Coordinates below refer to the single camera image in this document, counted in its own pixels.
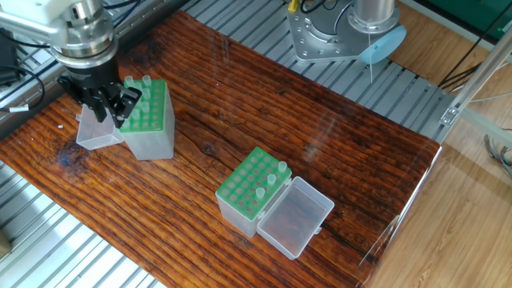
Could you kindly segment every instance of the white plastic box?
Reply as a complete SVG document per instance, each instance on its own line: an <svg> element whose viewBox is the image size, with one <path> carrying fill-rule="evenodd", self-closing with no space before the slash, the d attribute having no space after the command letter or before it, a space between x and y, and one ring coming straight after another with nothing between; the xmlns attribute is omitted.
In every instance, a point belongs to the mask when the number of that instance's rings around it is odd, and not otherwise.
<svg viewBox="0 0 512 288"><path fill-rule="evenodd" d="M80 121L77 144L88 150L103 148L124 141L124 137L119 129L115 127L109 111L106 112L106 118L103 120L103 123L100 123L96 120L94 112L84 104L82 106L82 115L77 115L77 120Z"/></svg>
<svg viewBox="0 0 512 288"><path fill-rule="evenodd" d="M334 208L330 199L300 177L286 182L254 220L240 214L218 193L218 205L227 221L248 237L257 231L290 260L304 251Z"/></svg>
<svg viewBox="0 0 512 288"><path fill-rule="evenodd" d="M171 159L174 156L174 111L167 84L163 80L146 79L134 81L134 85L142 89L143 94L121 127L122 136L137 160Z"/></svg>

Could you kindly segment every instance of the open box lid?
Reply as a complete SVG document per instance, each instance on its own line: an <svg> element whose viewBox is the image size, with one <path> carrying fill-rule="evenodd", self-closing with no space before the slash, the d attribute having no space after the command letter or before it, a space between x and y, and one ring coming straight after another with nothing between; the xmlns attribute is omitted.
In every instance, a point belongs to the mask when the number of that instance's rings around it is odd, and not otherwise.
<svg viewBox="0 0 512 288"><path fill-rule="evenodd" d="M257 231L289 259L297 258L334 203L300 177L295 177L268 211Z"/></svg>
<svg viewBox="0 0 512 288"><path fill-rule="evenodd" d="M105 120L100 123L96 119L94 111L84 104L82 106L82 115L77 115L77 120L80 121L77 144L88 150L103 148L125 141L121 131L115 127L108 110L106 110Z"/></svg>

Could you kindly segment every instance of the pipette tip box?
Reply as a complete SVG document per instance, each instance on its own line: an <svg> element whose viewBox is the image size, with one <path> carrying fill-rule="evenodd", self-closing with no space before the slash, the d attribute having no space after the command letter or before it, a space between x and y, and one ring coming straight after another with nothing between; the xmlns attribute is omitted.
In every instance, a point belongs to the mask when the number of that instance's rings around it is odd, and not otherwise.
<svg viewBox="0 0 512 288"><path fill-rule="evenodd" d="M121 127L126 144L138 160L171 159L174 156L174 111L164 80L125 78L142 96Z"/></svg>
<svg viewBox="0 0 512 288"><path fill-rule="evenodd" d="M291 169L256 147L215 192L222 216L248 237L258 232L295 259L334 203Z"/></svg>

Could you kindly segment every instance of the wood grain surface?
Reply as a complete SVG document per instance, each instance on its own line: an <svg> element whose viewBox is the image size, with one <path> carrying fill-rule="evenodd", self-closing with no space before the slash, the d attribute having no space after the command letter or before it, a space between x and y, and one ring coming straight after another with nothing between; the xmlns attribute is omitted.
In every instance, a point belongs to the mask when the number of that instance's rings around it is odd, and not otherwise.
<svg viewBox="0 0 512 288"><path fill-rule="evenodd" d="M439 150L182 12L119 61L123 76L166 80L172 160L84 150L69 96L2 142L0 159L167 286L354 287ZM335 203L294 261L218 209L215 190L255 146Z"/></svg>

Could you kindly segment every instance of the cable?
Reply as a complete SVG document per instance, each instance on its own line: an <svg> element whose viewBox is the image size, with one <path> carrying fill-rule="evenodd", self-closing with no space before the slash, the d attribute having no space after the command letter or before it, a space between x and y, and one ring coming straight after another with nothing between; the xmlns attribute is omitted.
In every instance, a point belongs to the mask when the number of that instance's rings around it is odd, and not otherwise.
<svg viewBox="0 0 512 288"><path fill-rule="evenodd" d="M469 68L468 70L463 71L463 72L453 76L452 78L450 78L453 81L446 83L443 86L440 86L440 88L444 90L450 86L460 83L460 81L463 81L463 80L465 80L463 83L466 83L469 80L468 77L471 76L477 70L478 66L480 66L480 64L477 64L476 66L473 66L473 67Z"/></svg>
<svg viewBox="0 0 512 288"><path fill-rule="evenodd" d="M128 6L129 4L133 4L133 3L137 2L137 1L138 0L128 0L128 1L124 1L124 2L119 3L119 4L107 5L107 6L104 6L103 8L105 8L106 10L117 9L117 8L121 8L121 7L124 7L124 6Z"/></svg>
<svg viewBox="0 0 512 288"><path fill-rule="evenodd" d="M450 87L450 86L453 86L453 85L457 84L457 82L460 82L461 80L465 79L465 81L464 81L464 82L462 82L462 83L460 83L460 85L459 85L459 86L457 86L457 88L452 89L452 90L450 91L450 93L455 92L456 90L459 90L459 89L463 88L463 87L464 87L464 84L466 84L466 83L469 81L469 79L468 79L467 77L468 77L468 76L470 76L473 72L475 72L475 71L476 71L476 69L480 66L480 64L482 64L482 63L480 62L480 63L479 63L479 64L477 64L476 66L473 66L473 67L469 68L468 70L466 70L466 71L464 71L464 72L461 72L461 73L459 73L459 74L457 74L457 75L455 75L455 76L451 77L449 80L454 79L454 78L456 78L457 76L459 76L459 75L461 75L461 74L466 74L466 73L468 73L467 75L465 75L465 77L462 77L462 78L458 79L457 81L453 81L452 83L445 84L445 85L444 85L443 87L441 87L441 88L444 90L444 89L446 89L446 88L448 88L448 87ZM496 68L496 71L498 71L498 70L500 70L501 68L503 68L503 67L507 66L508 64L509 64L508 62L505 62L505 63L501 64L498 68Z"/></svg>
<svg viewBox="0 0 512 288"><path fill-rule="evenodd" d="M35 107L37 107L39 104L41 104L42 100L45 98L45 85L44 83L41 81L41 79L34 73L32 73L32 71L29 71L25 68L21 68L21 67L17 67L17 66L8 66L8 65L0 65L1 68L8 68L8 69L14 69L14 70L19 70L19 71L23 71L25 73L27 73L28 75L32 76L40 85L41 87L41 96L39 97L39 100L33 104L32 106L29 106L28 107L28 110L31 110ZM7 113L11 113L11 108L0 108L0 112L7 112Z"/></svg>
<svg viewBox="0 0 512 288"><path fill-rule="evenodd" d="M134 12L135 8L137 8L141 4L141 2L142 2L142 0L137 0L135 5L133 5L131 8L129 8L128 11L124 13L124 15L122 16L121 20L119 20L114 25L114 28L118 28L119 25L121 25L130 16L130 14L132 14Z"/></svg>
<svg viewBox="0 0 512 288"><path fill-rule="evenodd" d="M506 160L505 153L510 151L508 147L503 147L501 153L498 153L498 149L496 148L496 144L494 144L494 139L492 139L489 135L485 135L483 137L484 145L486 146L487 152L491 158L496 159L500 164L502 164L505 171L509 176L512 177L512 168L510 168L511 164Z"/></svg>
<svg viewBox="0 0 512 288"><path fill-rule="evenodd" d="M455 65L454 68L444 77L444 79L439 83L438 86L441 86L446 83L449 76L452 75L453 72L456 71L456 69L466 60L466 58L471 54L471 52L478 46L481 40L484 39L485 36L489 33L489 31L494 27L494 25L499 21L499 19L502 18L502 16L508 11L509 8L512 7L512 2L496 17L496 19L487 27L487 29L484 31L484 33L478 38L478 40L472 45L472 47L467 51L467 53L462 56L461 60Z"/></svg>
<svg viewBox="0 0 512 288"><path fill-rule="evenodd" d="M31 43L16 40L14 38L11 38L9 35L5 34L5 32L3 32L2 30L0 30L0 36L4 37L5 39L7 39L11 42L14 42L16 44L23 45L23 46L28 46L28 47L33 47L33 48L50 48L50 45L31 44Z"/></svg>
<svg viewBox="0 0 512 288"><path fill-rule="evenodd" d="M471 100L471 101L470 101L470 103L474 103L474 102L484 102L484 101L487 101L487 100L492 100L492 99L501 98L501 97L510 96L510 95L512 95L512 92L505 93L505 94L500 94L500 95L498 95L498 96L493 96L493 97L488 97L488 98L482 98L482 99L477 99L477 100Z"/></svg>
<svg viewBox="0 0 512 288"><path fill-rule="evenodd" d="M308 10L304 10L304 3L306 2L306 0L302 0L302 3L301 3L301 12L303 14L309 14L311 12L314 12L316 9L320 8L320 6L322 6L326 0L321 0L319 3L317 3L317 5L313 6L311 9L308 9Z"/></svg>
<svg viewBox="0 0 512 288"><path fill-rule="evenodd" d="M336 5L338 4L338 0L336 0L336 2L334 3L334 6L332 6L331 8L327 8L326 7L326 2L322 3L322 6L327 10L327 11L331 11L333 10L334 8L336 8Z"/></svg>

